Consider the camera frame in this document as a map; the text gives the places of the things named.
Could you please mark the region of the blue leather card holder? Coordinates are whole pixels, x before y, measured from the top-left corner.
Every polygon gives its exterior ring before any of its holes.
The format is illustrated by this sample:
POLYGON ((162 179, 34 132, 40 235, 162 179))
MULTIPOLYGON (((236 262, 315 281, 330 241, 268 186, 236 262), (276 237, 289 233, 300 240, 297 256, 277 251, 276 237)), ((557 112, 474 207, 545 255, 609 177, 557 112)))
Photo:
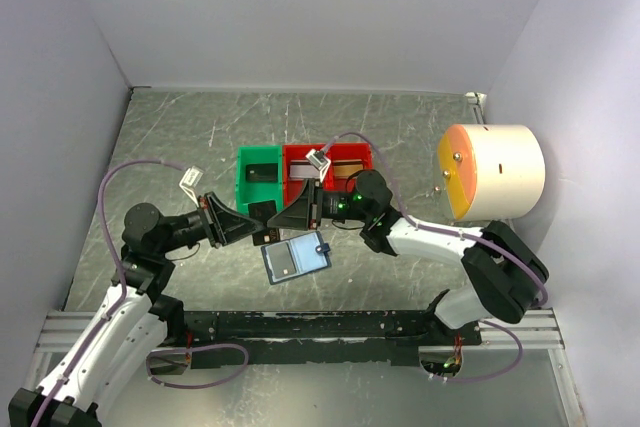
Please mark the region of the blue leather card holder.
POLYGON ((305 275, 313 274, 321 270, 330 268, 332 265, 330 258, 331 248, 329 244, 324 241, 320 232, 314 231, 306 233, 304 235, 282 240, 274 244, 281 242, 287 242, 289 244, 298 268, 298 274, 293 277, 289 277, 282 282, 273 283, 270 278, 270 272, 266 260, 266 249, 268 246, 273 244, 264 245, 261 247, 261 253, 268 281, 271 285, 281 284, 283 282, 291 281, 305 275))

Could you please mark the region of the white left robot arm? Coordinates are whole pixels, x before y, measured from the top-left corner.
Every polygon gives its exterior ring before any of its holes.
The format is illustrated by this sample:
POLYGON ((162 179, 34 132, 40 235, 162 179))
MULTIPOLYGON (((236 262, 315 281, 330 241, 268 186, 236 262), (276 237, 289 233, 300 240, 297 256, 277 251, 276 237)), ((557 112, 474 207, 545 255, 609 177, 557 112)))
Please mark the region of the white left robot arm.
POLYGON ((99 426, 147 355, 184 339, 183 304, 162 293, 175 268, 167 253, 203 240, 219 248, 264 228, 213 193, 197 204, 179 216, 165 216, 150 203, 127 212, 118 268, 100 308, 38 386, 16 392, 8 406, 11 425, 99 426))

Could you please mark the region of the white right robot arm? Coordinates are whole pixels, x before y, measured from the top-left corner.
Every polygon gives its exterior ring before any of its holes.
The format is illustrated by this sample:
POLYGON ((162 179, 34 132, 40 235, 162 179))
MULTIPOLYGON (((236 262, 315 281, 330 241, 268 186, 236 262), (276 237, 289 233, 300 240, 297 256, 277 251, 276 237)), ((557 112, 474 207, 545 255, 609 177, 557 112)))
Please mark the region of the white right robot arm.
POLYGON ((267 224, 305 231, 324 219, 361 223, 360 236, 375 253, 413 255, 464 270, 466 284, 441 293, 424 321, 425 335, 435 344, 448 343, 460 327, 486 318, 515 325, 548 299, 547 268, 508 224, 455 229, 421 221, 401 208, 376 170, 359 172, 343 192, 325 191, 310 179, 267 224))

